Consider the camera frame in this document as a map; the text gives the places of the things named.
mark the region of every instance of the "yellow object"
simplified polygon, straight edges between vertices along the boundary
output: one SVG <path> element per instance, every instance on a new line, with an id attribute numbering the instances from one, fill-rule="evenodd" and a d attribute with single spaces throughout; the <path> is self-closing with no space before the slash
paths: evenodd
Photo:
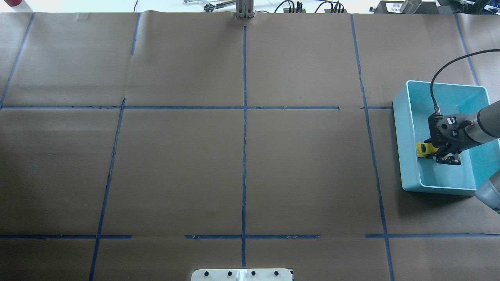
<path id="1" fill-rule="evenodd" d="M 432 155 L 438 151 L 437 148 L 433 146 L 430 142 L 417 142 L 416 143 L 416 156 L 418 158 L 425 158 L 428 155 Z"/>

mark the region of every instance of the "black cable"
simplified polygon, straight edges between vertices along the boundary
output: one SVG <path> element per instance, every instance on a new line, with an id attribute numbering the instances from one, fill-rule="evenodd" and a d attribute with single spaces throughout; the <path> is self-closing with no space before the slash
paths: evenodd
<path id="1" fill-rule="evenodd" d="M 281 6 L 281 5 L 283 5 L 283 4 L 284 4 L 284 3 L 286 3 L 286 2 L 288 2 L 288 5 L 290 5 L 290 3 L 291 3 L 291 5 L 292 5 L 292 7 L 293 7 L 293 8 L 291 9 L 291 11 L 295 10 L 295 3 L 294 3 L 293 1 L 291 1 L 291 0 L 284 0 L 283 2 L 279 3 L 279 5 L 278 5 L 278 6 L 276 7 L 276 9 L 274 10 L 274 12 L 276 13 L 276 11 L 278 11 L 278 9 L 280 8 L 280 6 Z"/>
<path id="2" fill-rule="evenodd" d="M 335 6 L 333 7 L 333 10 L 330 11 L 330 13 L 338 13 L 337 11 L 339 10 L 339 1 L 335 3 Z"/>
<path id="3" fill-rule="evenodd" d="M 344 13 L 344 5 L 342 5 L 342 3 L 340 3 L 340 1 L 337 1 L 334 3 L 336 3 L 336 4 L 335 4 L 335 8 L 333 9 L 333 13 L 343 14 Z"/>
<path id="4" fill-rule="evenodd" d="M 321 2 L 321 4 L 319 4 L 319 6 L 316 8 L 316 10 L 314 11 L 314 13 L 316 14 L 316 12 L 320 9 L 320 7 L 325 4 L 325 3 L 330 3 L 331 5 L 331 10 L 333 11 L 334 10 L 334 3 L 332 1 L 323 1 Z"/>
<path id="5" fill-rule="evenodd" d="M 441 71 L 443 71 L 447 66 L 451 65 L 452 63 L 454 63 L 456 61 L 459 61 L 461 59 L 465 59 L 465 58 L 468 58 L 468 57 L 472 57 L 472 56 L 475 56 L 475 55 L 484 54 L 484 53 L 492 53 L 492 52 L 500 52 L 500 49 L 487 49 L 487 50 L 482 50 L 482 51 L 477 51 L 477 52 L 473 52 L 473 53 L 470 53 L 470 54 L 466 54 L 466 55 L 463 55 L 461 57 L 457 57 L 454 60 L 452 60 L 452 61 L 448 62 L 447 64 L 445 64 L 443 67 L 441 67 L 441 69 L 439 69 L 436 72 L 436 74 L 434 74 L 434 77 L 432 77 L 432 80 L 430 81 L 430 97 L 432 98 L 432 102 L 434 103 L 434 113 L 436 115 L 440 115 L 441 114 L 438 102 L 436 101 L 436 98 L 434 97 L 434 80 L 436 80 L 436 77 L 438 76 L 438 74 L 441 73 Z"/>

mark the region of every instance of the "red object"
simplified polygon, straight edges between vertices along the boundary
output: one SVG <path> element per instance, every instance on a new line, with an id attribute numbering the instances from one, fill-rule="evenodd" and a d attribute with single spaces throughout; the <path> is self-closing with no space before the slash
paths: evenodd
<path id="1" fill-rule="evenodd" d="M 14 6 L 21 4 L 22 1 L 23 0 L 5 0 L 5 3 L 7 3 L 7 5 L 9 5 L 11 7 L 14 7 Z"/>

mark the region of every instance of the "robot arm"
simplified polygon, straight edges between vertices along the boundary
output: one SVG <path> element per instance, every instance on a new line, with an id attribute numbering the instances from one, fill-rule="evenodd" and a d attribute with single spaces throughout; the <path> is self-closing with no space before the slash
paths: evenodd
<path id="1" fill-rule="evenodd" d="M 428 123 L 430 138 L 417 144 L 418 156 L 460 165 L 462 151 L 500 138 L 500 100 L 470 115 L 433 113 Z"/>
<path id="2" fill-rule="evenodd" d="M 500 214 L 500 170 L 475 191 L 475 196 Z"/>

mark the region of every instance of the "table surface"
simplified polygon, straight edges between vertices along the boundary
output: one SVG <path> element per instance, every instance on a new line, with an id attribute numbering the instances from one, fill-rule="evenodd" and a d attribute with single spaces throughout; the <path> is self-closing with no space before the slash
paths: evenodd
<path id="1" fill-rule="evenodd" d="M 0 14 L 0 279 L 498 280 L 498 214 L 402 189 L 392 101 L 499 21 Z M 494 102 L 497 61 L 437 81 Z"/>

